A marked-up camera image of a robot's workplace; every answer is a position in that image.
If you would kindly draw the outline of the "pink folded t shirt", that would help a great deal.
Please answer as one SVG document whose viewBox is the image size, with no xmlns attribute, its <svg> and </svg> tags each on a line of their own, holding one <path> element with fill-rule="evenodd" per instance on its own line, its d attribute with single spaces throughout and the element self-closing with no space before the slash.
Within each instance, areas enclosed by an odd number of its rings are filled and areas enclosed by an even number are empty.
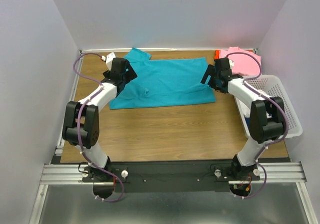
<svg viewBox="0 0 320 224">
<path fill-rule="evenodd" d="M 261 56 L 255 54 L 252 51 L 244 50 L 239 47 L 229 47 L 227 50 L 220 50 L 219 57 L 226 57 L 230 53 L 239 52 L 242 54 L 232 54 L 228 58 L 233 61 L 232 73 L 240 74 L 242 76 L 258 76 L 260 71 L 259 66 L 261 66 Z"/>
</svg>

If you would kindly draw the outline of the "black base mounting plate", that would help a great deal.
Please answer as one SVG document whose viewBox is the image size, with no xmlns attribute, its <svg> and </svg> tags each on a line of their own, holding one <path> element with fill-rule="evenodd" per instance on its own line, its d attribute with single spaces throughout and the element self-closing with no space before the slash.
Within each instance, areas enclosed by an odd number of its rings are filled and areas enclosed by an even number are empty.
<svg viewBox="0 0 320 224">
<path fill-rule="evenodd" d="M 80 171 L 83 182 L 93 183 L 93 193 L 109 197 L 116 193 L 233 192 L 248 196 L 251 183 L 260 180 L 257 165 L 241 167 L 231 159 L 113 162 L 110 174 L 87 166 Z"/>
</svg>

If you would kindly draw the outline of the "aluminium frame rail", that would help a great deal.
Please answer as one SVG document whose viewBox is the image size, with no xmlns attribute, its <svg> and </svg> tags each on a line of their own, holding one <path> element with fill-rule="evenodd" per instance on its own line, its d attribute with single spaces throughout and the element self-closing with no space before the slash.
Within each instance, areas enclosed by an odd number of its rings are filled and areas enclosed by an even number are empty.
<svg viewBox="0 0 320 224">
<path fill-rule="evenodd" d="M 49 164 L 43 167 L 40 178 L 42 185 L 82 184 L 82 174 L 77 164 Z"/>
</svg>

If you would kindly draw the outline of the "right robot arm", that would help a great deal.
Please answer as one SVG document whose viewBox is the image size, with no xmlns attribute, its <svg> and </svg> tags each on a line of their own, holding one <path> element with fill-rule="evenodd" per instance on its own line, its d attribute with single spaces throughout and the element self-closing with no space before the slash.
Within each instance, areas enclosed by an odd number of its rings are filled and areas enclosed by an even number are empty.
<svg viewBox="0 0 320 224">
<path fill-rule="evenodd" d="M 289 131 L 284 101 L 271 97 L 249 84 L 254 77 L 244 78 L 233 74 L 227 57 L 217 59 L 208 65 L 201 83 L 221 93 L 229 93 L 250 109 L 249 138 L 236 154 L 227 169 L 234 179 L 240 180 L 251 173 L 262 153 L 272 144 L 281 142 Z"/>
</svg>

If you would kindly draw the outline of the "orange folded t shirt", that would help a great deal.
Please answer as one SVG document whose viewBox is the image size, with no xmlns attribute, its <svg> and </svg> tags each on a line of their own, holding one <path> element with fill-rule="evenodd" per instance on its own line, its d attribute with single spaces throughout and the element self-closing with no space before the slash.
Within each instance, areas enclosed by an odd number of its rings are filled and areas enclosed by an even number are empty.
<svg viewBox="0 0 320 224">
<path fill-rule="evenodd" d="M 219 59 L 221 56 L 221 50 L 215 50 L 215 55 L 214 55 L 214 59 Z"/>
</svg>

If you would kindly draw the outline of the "white t shirt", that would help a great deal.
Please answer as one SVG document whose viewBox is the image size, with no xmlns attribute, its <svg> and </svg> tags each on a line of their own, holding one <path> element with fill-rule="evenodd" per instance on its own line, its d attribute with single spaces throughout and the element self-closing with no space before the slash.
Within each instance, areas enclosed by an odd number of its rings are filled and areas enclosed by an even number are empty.
<svg viewBox="0 0 320 224">
<path fill-rule="evenodd" d="M 250 118 L 250 108 L 248 108 L 246 105 L 242 106 L 242 112 L 245 118 Z"/>
</svg>

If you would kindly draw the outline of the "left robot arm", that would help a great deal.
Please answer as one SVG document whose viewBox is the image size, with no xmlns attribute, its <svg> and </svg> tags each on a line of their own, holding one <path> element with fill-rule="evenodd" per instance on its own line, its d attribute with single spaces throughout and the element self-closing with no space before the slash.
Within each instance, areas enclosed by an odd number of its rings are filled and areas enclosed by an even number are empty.
<svg viewBox="0 0 320 224">
<path fill-rule="evenodd" d="M 100 111 L 138 76 L 125 58 L 114 54 L 99 57 L 107 66 L 101 81 L 85 76 L 76 67 L 73 68 L 78 76 L 93 81 L 98 86 L 83 99 L 67 103 L 62 138 L 79 150 L 89 166 L 94 168 L 93 174 L 99 181 L 106 181 L 110 178 L 111 162 L 98 143 Z"/>
</svg>

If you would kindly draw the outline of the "teal t shirt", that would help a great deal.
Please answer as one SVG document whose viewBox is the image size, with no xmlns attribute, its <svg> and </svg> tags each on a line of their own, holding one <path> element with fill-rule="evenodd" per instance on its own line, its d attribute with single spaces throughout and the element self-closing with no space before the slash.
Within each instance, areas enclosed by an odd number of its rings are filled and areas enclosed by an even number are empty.
<svg viewBox="0 0 320 224">
<path fill-rule="evenodd" d="M 208 63 L 195 59 L 152 60 L 137 48 L 125 56 L 137 74 L 121 93 L 109 102 L 111 110 L 214 103 L 213 90 L 201 84 Z"/>
</svg>

